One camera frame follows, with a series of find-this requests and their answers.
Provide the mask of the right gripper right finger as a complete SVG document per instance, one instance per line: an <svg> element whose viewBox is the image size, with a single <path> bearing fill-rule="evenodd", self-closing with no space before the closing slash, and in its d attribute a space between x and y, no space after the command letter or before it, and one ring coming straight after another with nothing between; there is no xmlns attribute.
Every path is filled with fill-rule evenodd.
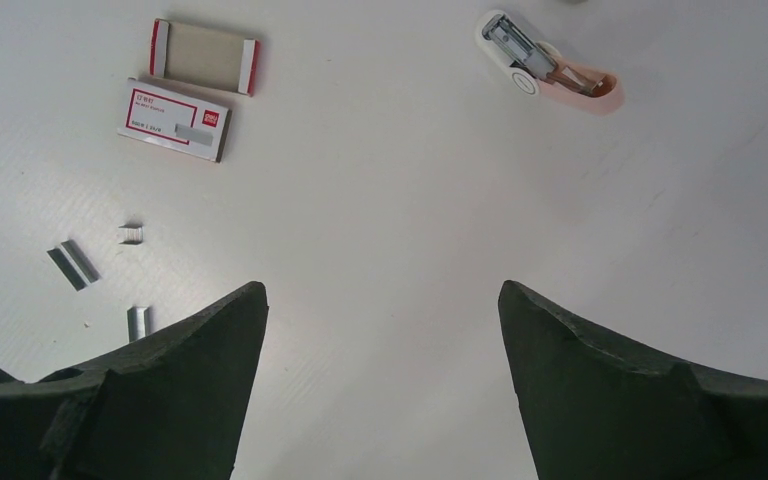
<svg viewBox="0 0 768 480"><path fill-rule="evenodd" d="M541 479L768 479L768 380L697 364L508 280L498 297Z"/></svg>

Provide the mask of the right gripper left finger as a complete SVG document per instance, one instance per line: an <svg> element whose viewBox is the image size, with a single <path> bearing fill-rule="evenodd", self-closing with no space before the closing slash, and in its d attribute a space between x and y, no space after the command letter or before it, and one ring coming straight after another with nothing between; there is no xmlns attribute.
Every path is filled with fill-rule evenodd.
<svg viewBox="0 0 768 480"><path fill-rule="evenodd" d="M136 342L0 384L0 479L227 479L268 317L249 282Z"/></svg>

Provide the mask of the silver staple strip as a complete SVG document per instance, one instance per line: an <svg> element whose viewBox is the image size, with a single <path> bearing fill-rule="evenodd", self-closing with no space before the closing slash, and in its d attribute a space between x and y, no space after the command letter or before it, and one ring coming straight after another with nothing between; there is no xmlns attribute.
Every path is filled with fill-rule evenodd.
<svg viewBox="0 0 768 480"><path fill-rule="evenodd" d="M136 342L151 331L151 308L148 306L132 306L127 310L128 340Z"/></svg>
<svg viewBox="0 0 768 480"><path fill-rule="evenodd" d="M72 239L46 252L75 291L99 281L101 275L80 246Z"/></svg>

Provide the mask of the small silver staple piece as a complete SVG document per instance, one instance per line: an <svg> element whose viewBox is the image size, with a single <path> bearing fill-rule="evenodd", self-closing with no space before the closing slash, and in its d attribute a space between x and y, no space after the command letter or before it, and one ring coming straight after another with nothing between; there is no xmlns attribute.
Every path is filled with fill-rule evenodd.
<svg viewBox="0 0 768 480"><path fill-rule="evenodd" d="M125 224L117 229L120 245L137 246L144 242L144 228L141 224Z"/></svg>

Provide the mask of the red white staple box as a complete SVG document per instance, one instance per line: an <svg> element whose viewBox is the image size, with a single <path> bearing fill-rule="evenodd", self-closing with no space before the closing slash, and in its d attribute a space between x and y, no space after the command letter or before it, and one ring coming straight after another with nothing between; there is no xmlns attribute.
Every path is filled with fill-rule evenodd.
<svg viewBox="0 0 768 480"><path fill-rule="evenodd" d="M222 105L130 78L117 134L218 163L230 116Z"/></svg>

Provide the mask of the staple box tray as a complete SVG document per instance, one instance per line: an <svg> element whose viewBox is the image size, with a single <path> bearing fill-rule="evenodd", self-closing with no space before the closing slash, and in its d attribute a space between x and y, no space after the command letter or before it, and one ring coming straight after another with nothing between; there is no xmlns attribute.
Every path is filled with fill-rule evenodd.
<svg viewBox="0 0 768 480"><path fill-rule="evenodd" d="M157 18L148 73L157 78L252 96L261 42L225 30Z"/></svg>

